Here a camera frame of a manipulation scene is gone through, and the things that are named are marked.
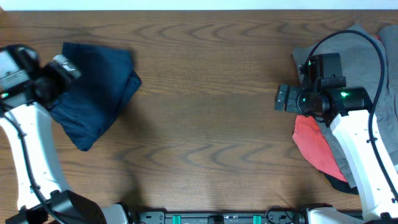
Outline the dark blue shorts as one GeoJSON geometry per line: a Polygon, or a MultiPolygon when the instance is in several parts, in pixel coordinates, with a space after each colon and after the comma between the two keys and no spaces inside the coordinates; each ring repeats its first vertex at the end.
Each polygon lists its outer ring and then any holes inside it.
{"type": "Polygon", "coordinates": [[[77,66],[81,77],[50,114],[79,150],[88,151],[116,121],[142,81],[134,71],[131,50],[65,42],[62,55],[77,66]]]}

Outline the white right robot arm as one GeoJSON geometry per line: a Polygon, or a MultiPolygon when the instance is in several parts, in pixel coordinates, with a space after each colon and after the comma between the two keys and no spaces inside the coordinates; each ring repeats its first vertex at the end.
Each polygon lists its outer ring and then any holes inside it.
{"type": "Polygon", "coordinates": [[[281,84],[275,109],[322,118],[337,138],[354,177],[362,219],[333,207],[306,211],[307,223],[397,223],[397,172],[379,134],[374,105],[363,87],[321,92],[281,84]]]}

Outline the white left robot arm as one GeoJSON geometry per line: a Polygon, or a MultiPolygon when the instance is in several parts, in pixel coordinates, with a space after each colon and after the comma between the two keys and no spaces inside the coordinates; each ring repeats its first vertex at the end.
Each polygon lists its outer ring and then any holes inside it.
{"type": "Polygon", "coordinates": [[[18,183],[18,213],[6,223],[131,223],[121,203],[101,208],[70,188],[52,136],[50,107],[81,76],[63,55],[41,67],[24,46],[1,49],[1,127],[18,183]]]}

